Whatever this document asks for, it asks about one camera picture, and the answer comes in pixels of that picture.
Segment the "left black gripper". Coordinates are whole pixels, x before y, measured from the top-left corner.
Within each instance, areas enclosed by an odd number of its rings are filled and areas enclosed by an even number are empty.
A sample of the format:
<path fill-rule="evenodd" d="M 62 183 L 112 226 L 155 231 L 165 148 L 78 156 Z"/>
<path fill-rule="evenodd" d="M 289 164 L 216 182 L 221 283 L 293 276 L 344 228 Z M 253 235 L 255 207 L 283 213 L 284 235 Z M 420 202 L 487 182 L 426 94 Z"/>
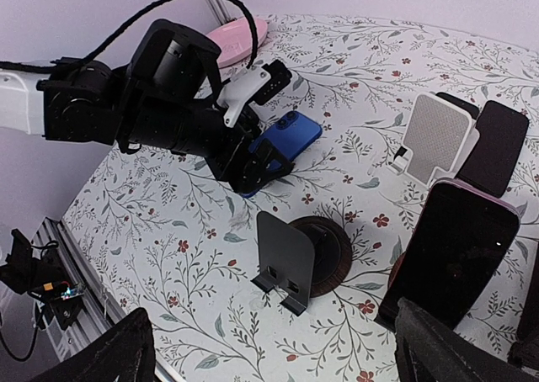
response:
<path fill-rule="evenodd" d="M 261 133 L 252 109 L 226 127 L 217 60 L 221 48 L 182 24 L 154 21 L 130 62 L 110 69 L 100 61 L 63 57 L 40 80 L 48 141 L 116 144 L 126 154 L 141 146 L 216 162 L 219 174 L 237 146 Z"/>

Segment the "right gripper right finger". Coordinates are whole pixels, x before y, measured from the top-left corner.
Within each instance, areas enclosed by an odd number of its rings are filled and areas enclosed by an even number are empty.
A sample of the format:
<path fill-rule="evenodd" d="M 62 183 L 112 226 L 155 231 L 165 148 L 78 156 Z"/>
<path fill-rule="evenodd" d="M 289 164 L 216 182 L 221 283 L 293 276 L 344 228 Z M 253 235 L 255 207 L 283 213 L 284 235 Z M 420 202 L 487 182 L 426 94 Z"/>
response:
<path fill-rule="evenodd" d="M 534 376 L 458 336 L 413 301 L 398 301 L 395 351 L 401 381 L 533 381 Z"/>

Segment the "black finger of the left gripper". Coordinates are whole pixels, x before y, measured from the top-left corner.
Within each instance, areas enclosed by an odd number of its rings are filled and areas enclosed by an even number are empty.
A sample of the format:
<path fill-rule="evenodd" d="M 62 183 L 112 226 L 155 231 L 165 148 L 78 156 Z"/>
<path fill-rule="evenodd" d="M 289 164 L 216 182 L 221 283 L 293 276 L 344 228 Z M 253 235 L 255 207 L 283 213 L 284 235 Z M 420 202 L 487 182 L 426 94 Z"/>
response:
<path fill-rule="evenodd" d="M 291 173 L 292 162 L 268 139 L 245 146 L 232 160 L 229 184 L 237 194 L 251 194 L 267 183 Z"/>

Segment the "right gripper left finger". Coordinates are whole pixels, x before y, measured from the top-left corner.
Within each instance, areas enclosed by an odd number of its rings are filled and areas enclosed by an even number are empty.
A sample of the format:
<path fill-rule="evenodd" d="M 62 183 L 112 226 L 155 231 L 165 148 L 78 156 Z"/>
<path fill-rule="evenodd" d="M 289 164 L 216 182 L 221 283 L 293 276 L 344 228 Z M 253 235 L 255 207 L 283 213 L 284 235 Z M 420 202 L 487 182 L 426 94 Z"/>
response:
<path fill-rule="evenodd" d="M 33 378 L 37 382 L 153 381 L 156 353 L 147 311 L 137 308 L 75 356 Z"/>

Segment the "blue phone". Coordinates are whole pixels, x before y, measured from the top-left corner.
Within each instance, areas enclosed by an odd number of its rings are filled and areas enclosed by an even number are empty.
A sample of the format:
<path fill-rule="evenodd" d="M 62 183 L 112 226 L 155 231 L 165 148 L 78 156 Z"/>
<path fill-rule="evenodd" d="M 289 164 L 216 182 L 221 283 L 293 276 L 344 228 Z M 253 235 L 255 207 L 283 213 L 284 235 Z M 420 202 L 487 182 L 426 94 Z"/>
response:
<path fill-rule="evenodd" d="M 290 111 L 254 141 L 261 141 L 262 139 L 270 140 L 293 164 L 294 160 L 316 141 L 322 133 L 323 129 L 316 121 L 297 111 Z M 244 198 L 250 198 L 257 192 L 240 195 Z"/>

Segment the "black round base stand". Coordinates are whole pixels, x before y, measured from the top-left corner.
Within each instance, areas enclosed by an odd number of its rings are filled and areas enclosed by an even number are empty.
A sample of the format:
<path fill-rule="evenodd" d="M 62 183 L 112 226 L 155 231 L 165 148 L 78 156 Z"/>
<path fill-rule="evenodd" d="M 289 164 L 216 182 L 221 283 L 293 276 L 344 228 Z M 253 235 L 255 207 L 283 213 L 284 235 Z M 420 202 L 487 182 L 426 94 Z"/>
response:
<path fill-rule="evenodd" d="M 280 288 L 280 304 L 295 316 L 309 300 L 342 284 L 352 264 L 353 248 L 344 227 L 322 216 L 286 223 L 269 212 L 257 214 L 259 272 L 252 283 L 265 293 Z"/>

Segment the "pink phone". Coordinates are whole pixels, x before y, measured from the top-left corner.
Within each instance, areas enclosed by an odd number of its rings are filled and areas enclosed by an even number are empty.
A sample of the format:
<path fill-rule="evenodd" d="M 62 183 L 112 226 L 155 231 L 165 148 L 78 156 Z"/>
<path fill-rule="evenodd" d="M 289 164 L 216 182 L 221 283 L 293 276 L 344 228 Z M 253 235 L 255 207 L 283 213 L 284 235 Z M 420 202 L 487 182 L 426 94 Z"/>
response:
<path fill-rule="evenodd" d="M 520 217 L 511 204 L 457 179 L 436 181 L 376 323 L 394 331 L 398 301 L 405 298 L 455 328 L 494 276 L 519 229 Z"/>

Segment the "white grey phone stand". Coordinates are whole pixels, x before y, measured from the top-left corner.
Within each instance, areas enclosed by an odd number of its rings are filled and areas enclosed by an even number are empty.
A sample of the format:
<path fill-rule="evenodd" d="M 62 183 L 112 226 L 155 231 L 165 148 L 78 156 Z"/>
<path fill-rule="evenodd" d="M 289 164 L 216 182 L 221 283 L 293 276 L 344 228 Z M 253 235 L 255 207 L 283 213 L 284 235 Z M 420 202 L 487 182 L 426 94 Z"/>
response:
<path fill-rule="evenodd" d="M 476 123 L 465 109 L 432 93 L 419 94 L 390 170 L 426 188 L 454 178 L 479 141 Z"/>

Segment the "black phone teal edge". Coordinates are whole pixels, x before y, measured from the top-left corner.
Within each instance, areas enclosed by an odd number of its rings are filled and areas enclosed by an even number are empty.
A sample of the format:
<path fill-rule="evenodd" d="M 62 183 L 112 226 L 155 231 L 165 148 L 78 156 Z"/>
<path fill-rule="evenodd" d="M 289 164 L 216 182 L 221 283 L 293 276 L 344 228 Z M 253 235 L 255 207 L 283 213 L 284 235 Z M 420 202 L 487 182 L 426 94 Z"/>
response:
<path fill-rule="evenodd" d="M 455 106 L 457 106 L 458 108 L 460 109 L 463 109 L 465 110 L 470 116 L 472 119 L 474 120 L 477 120 L 478 119 L 478 116 L 480 114 L 480 110 L 479 110 L 479 107 L 477 107 L 476 105 L 473 105 L 465 100 L 462 100 L 456 96 L 453 96 L 449 93 L 444 93 L 444 92 L 438 92 L 435 94 L 438 98 L 441 98 Z"/>

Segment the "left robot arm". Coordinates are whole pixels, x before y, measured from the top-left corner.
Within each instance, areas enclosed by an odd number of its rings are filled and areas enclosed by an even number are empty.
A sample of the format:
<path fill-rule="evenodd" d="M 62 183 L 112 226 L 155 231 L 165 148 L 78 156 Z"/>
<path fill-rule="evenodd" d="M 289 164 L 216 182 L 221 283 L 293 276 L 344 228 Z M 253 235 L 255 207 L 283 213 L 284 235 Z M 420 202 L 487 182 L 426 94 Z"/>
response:
<path fill-rule="evenodd" d="M 291 172 L 261 139 L 254 104 L 291 81 L 281 61 L 222 79 L 219 46 L 166 19 L 154 21 L 116 69 L 63 57 L 51 66 L 1 66 L 1 125 L 49 141 L 98 142 L 131 155 L 144 146 L 205 160 L 215 179 L 252 194 Z"/>

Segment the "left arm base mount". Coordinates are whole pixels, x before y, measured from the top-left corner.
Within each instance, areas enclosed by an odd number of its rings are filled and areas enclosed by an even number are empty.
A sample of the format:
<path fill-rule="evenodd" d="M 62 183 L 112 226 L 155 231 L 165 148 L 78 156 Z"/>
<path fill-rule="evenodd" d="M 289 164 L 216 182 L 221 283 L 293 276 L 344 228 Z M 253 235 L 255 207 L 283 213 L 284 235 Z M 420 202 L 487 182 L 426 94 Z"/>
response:
<path fill-rule="evenodd" d="M 56 240 L 37 246 L 11 230 L 12 250 L 1 266 L 1 281 L 16 294 L 27 294 L 45 305 L 45 318 L 65 331 L 83 309 L 86 285 L 71 277 L 60 258 Z"/>

